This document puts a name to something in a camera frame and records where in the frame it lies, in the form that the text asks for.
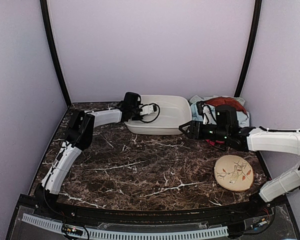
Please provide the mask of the pink towel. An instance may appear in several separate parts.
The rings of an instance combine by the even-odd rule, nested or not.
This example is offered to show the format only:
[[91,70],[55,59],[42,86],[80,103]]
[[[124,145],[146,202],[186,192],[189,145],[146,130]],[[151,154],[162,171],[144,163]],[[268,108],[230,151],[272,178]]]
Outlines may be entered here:
[[212,146],[215,146],[215,145],[224,145],[224,144],[225,144],[224,141],[220,141],[220,140],[206,139],[205,141],[206,141],[207,143],[209,143],[210,145],[212,145]]

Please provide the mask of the white plastic basin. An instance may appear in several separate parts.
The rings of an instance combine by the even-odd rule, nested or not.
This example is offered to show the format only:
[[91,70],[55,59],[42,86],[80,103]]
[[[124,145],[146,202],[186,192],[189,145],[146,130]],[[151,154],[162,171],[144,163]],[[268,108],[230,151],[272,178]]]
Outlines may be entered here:
[[134,134],[180,135],[179,126],[192,120],[192,111],[187,99],[174,95],[142,95],[143,105],[155,103],[157,112],[144,115],[142,121],[129,120],[125,123]]

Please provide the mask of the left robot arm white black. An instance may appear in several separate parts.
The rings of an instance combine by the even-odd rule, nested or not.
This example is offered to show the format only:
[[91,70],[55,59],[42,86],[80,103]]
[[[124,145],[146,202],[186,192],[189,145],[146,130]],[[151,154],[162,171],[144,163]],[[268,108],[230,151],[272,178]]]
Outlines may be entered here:
[[50,218],[57,218],[60,206],[57,199],[61,186],[78,156],[92,143],[95,127],[127,122],[141,121],[145,115],[158,108],[142,104],[142,98],[134,92],[127,92],[117,106],[102,110],[75,110],[64,134],[64,141],[48,173],[35,189],[35,197],[42,200],[41,210]]

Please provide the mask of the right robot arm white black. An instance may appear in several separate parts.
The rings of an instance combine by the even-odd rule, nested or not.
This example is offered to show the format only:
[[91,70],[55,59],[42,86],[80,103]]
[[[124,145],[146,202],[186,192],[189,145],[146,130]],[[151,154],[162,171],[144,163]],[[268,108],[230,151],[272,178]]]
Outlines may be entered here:
[[[230,105],[215,108],[212,124],[207,117],[203,121],[191,120],[178,127],[190,139],[221,141],[227,147],[242,152],[279,152],[300,156],[300,129],[280,130],[264,127],[240,127],[237,111]],[[253,194],[245,205],[245,213],[256,217],[265,203],[292,190],[300,189],[300,164],[280,176],[267,181]]]

